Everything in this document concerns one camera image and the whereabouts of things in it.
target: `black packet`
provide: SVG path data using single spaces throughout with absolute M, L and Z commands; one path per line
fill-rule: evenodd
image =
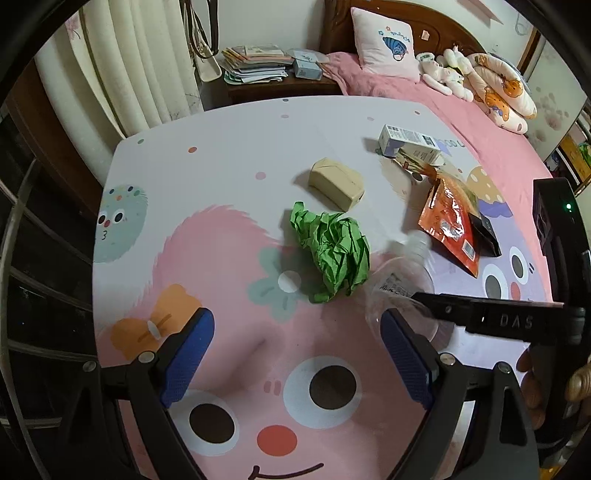
M 492 228 L 491 221 L 482 213 L 480 217 L 468 212 L 470 223 L 476 232 L 475 237 L 478 239 L 480 246 L 480 254 L 484 251 L 492 257 L 501 256 L 501 247 L 499 241 L 496 239 L 495 231 Z

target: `cartoon pillow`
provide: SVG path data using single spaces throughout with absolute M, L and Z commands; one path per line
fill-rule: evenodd
M 356 7 L 351 8 L 351 16 L 363 71 L 419 81 L 410 25 Z

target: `crumpled green paper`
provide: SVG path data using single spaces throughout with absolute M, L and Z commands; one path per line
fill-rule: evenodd
M 315 303 L 329 301 L 341 289 L 351 295 L 368 278 L 369 244 L 361 235 L 357 221 L 339 217 L 340 213 L 316 215 L 304 210 L 304 202 L 296 202 L 290 222 L 298 242 L 312 253 L 314 264 L 322 273 L 325 291 L 314 295 Z

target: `orange snack bag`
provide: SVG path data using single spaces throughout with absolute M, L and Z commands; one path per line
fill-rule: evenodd
M 418 221 L 423 230 L 445 245 L 475 277 L 478 277 L 480 255 L 475 249 L 468 213 L 480 216 L 477 202 L 460 180 L 439 171 Z

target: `white plush bunny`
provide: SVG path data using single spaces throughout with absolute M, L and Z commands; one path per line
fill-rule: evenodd
M 441 67 L 435 60 L 423 60 L 420 66 L 423 71 L 421 76 L 423 81 L 432 89 L 443 95 L 455 95 L 467 102 L 474 100 L 472 92 L 462 85 L 464 77 L 455 70 Z
M 439 55 L 437 57 L 437 61 L 442 67 L 451 67 L 452 69 L 460 70 L 464 76 L 468 76 L 474 72 L 470 60 L 458 50 L 457 45 L 454 45 L 453 49 L 446 48 L 443 51 L 443 56 Z

